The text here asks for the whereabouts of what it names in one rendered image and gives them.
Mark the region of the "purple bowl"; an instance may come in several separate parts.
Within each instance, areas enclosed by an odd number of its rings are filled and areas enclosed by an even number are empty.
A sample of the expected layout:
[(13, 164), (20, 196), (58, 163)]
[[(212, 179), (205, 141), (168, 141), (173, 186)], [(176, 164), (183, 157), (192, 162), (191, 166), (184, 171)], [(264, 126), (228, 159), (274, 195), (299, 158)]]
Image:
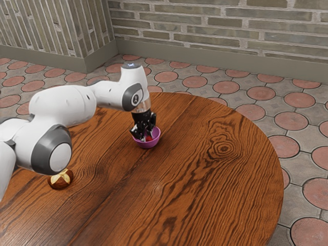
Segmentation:
[(159, 142), (159, 139), (160, 139), (160, 135), (161, 135), (160, 128), (154, 127), (153, 131), (152, 131), (152, 140), (142, 141), (142, 140), (136, 139), (134, 137), (133, 137), (133, 139), (139, 147), (141, 147), (143, 149), (149, 149), (149, 148), (152, 148), (157, 145), (157, 143)]

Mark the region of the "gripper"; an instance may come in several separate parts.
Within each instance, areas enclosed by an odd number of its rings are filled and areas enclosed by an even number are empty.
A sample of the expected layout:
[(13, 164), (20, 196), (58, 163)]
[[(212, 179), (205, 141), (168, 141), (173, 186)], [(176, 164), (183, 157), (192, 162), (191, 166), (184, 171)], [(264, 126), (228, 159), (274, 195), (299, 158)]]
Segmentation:
[(142, 113), (131, 113), (134, 120), (134, 127), (130, 133), (134, 138), (152, 137), (153, 128), (156, 126), (156, 114), (150, 109)]

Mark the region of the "brown round bread roll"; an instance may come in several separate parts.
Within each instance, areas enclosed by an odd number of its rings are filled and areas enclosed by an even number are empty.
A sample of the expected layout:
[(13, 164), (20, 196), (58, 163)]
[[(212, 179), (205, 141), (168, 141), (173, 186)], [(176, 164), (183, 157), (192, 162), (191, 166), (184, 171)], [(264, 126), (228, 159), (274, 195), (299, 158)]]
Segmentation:
[(73, 181), (73, 172), (69, 169), (64, 169), (60, 173), (49, 176), (48, 185), (55, 190), (62, 190), (68, 187)]

